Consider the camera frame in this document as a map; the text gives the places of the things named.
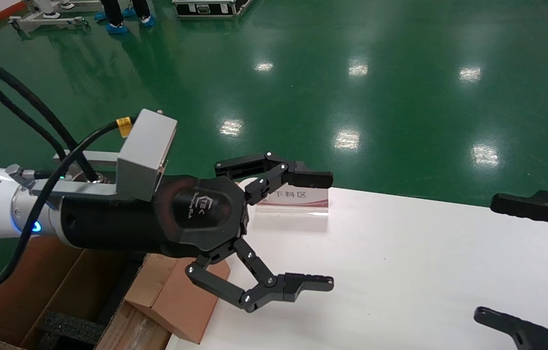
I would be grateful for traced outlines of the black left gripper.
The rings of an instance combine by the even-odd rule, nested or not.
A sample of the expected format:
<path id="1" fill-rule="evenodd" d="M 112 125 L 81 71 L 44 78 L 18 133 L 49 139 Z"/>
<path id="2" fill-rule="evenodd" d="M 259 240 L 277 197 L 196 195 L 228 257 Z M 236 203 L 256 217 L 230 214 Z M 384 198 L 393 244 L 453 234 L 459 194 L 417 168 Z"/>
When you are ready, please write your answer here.
<path id="1" fill-rule="evenodd" d="M 327 205 L 334 176 L 272 152 L 216 162 L 215 178 L 163 177 L 151 201 L 66 197 L 61 205 L 65 241 L 78 248 L 158 253 L 195 258 L 185 268 L 190 281 L 252 313 L 272 301 L 296 302 L 303 291 L 330 292 L 330 276 L 274 275 L 240 238 L 249 221 L 246 202 L 256 205 Z M 243 191 L 234 181 L 252 178 Z M 250 290 L 207 270 L 236 254 L 257 284 Z"/>

